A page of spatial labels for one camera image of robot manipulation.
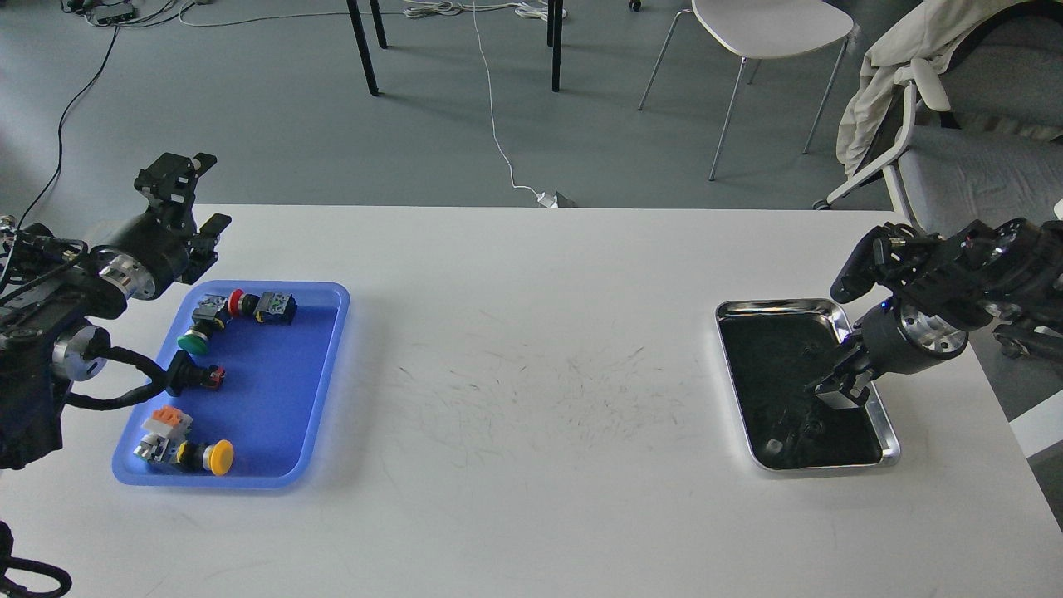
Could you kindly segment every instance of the green button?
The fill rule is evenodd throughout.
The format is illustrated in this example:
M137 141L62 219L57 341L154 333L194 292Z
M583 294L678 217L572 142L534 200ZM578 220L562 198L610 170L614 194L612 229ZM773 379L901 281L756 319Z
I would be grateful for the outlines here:
M181 337L178 337L178 347L181 347L193 356L205 356L207 349L206 341L191 335L182 335Z

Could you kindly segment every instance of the white chair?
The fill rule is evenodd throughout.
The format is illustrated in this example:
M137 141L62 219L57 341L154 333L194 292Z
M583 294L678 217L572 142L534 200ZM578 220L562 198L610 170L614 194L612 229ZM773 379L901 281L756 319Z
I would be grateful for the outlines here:
M875 140L813 207L881 174L893 209L927 232L948 236L976 218L991 226L1052 218L1063 197L1063 4L1001 10L948 55L940 74L919 57L893 72L893 106ZM1045 134L1019 134L1032 130Z
M646 84L646 90L639 102L639 109L642 109L646 96L649 95L649 87L654 84L661 58L664 57L664 51L672 40L672 33L675 31L679 15L691 12L716 41L742 58L730 104L727 106L727 116L724 118L724 129L720 133L720 143L712 158L710 181L715 180L720 150L723 149L724 138L727 136L727 126L730 124L731 110L735 108L735 99L738 97L746 62L758 61L753 74L749 75L748 83L753 83L756 67L760 66L762 59L796 56L844 39L834 68L830 71L830 80L827 83L827 90L823 93L823 101L820 102L820 109L816 110L815 119L812 121L812 131L805 142L805 149L802 150L802 153L808 153L812 135L820 124L823 106L827 103L827 96L830 95L838 67L842 63L842 55L848 44L848 33L853 31L853 19L821 0L692 0L690 8L679 11L672 19L664 46L661 47L654 71L649 75L649 83Z

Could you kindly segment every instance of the blue tray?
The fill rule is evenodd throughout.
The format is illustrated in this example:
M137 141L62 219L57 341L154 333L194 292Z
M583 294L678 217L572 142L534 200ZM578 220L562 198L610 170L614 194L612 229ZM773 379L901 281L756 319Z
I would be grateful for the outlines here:
M176 338L191 324L205 293L229 294L234 288L260 294L290 292L298 310L290 326L260 325L234 319L210 340L209 353L193 357L200 368L220 365L225 381L217 392L185 389L180 397L163 393L136 406L122 432L111 469L124 484L212 489L277 489L306 469L321 410L328 392L336 351L351 296L332 281L217 279L185 295L156 361L164 369L178 352ZM149 465L133 455L146 434L151 412L172 405L192 417L190 440L233 443L233 466L224 476L187 474Z

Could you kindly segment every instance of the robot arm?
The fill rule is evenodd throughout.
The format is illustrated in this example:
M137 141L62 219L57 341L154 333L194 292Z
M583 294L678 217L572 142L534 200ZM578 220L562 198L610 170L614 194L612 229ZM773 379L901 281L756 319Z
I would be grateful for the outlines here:
M857 244L830 288L853 302L875 284L893 295L872 308L834 349L833 369L808 386L834 409L862 406L871 381L915 374L959 356L967 334L994 331L1009 357L1063 363L1063 222L1016 218L997 228L975 220L958 234L919 235L887 223Z
M18 228L5 220L0 292L9 283L19 287L0 296L0 468L19 469L62 448L66 405L119 409L167 387L162 368L113 347L107 331L86 319L115 320L129 298L150 301L174 280L191 284L217 261L214 249L231 218L215 213L198 228L191 213L199 176L216 161L204 153L159 156L134 183L147 210L91 249L40 224ZM111 400L71 393L107 360L135 366L150 382Z

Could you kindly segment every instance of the stainless steel tray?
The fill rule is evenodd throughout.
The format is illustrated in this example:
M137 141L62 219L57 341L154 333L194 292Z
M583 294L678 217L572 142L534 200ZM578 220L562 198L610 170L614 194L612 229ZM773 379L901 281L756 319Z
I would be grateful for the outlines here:
M844 412L804 391L829 363L826 352L853 330L829 298L729 302L716 309L716 327L746 447L759 466L780 473L857 471L900 458L874 385L866 405Z

